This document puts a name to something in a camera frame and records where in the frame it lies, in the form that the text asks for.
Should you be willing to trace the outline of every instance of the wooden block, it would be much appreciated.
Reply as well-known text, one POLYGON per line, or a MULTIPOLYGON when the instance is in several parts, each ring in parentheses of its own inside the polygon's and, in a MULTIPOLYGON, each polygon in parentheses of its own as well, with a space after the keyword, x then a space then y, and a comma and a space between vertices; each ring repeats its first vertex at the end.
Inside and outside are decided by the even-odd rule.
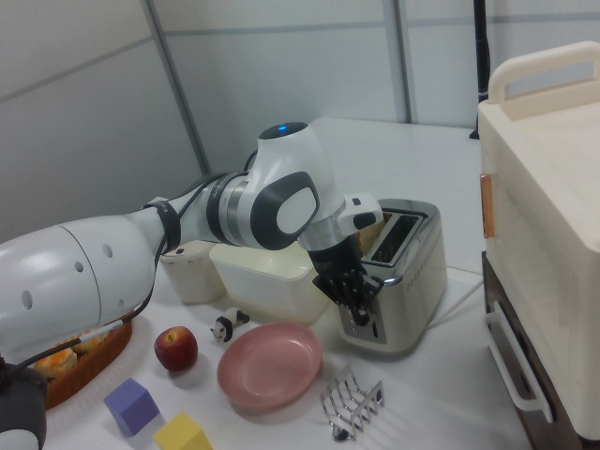
POLYGON ((160 450, 213 450, 203 429, 185 412, 157 431, 154 440, 160 450))

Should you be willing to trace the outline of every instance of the white plastic container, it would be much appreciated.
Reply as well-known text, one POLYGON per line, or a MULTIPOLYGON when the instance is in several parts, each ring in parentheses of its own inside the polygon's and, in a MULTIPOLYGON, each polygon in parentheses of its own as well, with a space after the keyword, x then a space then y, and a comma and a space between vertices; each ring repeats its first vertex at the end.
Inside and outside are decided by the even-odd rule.
POLYGON ((487 258, 575 431, 600 440, 600 44, 507 61, 479 112, 487 258), (589 79, 505 93, 590 61, 589 79))
POLYGON ((212 242, 191 241, 165 253, 160 262, 184 303, 206 303, 225 293, 225 286, 208 254, 212 242))
POLYGON ((217 244, 210 250, 210 259, 240 308, 307 324, 329 303, 312 284, 316 270, 297 243, 277 251, 217 244))

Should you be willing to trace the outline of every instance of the metal toast rack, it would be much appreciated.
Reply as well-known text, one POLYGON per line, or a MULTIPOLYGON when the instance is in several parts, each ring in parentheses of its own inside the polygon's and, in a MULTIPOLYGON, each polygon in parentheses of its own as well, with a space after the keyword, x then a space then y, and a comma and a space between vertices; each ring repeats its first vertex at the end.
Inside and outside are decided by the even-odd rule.
POLYGON ((334 441, 356 440, 357 431, 363 432, 373 414, 384 405, 383 382, 379 381, 368 392, 361 391, 353 370, 346 366, 321 391, 322 408, 332 426, 334 441))

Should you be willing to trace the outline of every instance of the panda figurine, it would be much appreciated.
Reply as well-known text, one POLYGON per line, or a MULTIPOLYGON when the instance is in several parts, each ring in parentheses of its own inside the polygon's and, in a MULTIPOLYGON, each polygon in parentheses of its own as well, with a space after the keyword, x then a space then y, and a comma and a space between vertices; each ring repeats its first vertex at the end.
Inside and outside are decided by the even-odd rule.
POLYGON ((250 316, 237 307, 230 307, 215 321, 215 328, 211 328, 217 342, 229 342, 233 336, 233 329, 241 324, 248 323, 250 316))

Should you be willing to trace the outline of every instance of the white bowl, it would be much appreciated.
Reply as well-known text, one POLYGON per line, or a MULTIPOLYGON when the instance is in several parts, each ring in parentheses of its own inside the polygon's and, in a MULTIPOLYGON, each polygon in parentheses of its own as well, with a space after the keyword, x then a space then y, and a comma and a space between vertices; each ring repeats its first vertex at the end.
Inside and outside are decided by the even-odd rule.
POLYGON ((240 307, 307 324, 329 302, 312 284, 317 272, 297 243, 277 251, 217 244, 209 256, 229 296, 240 307))

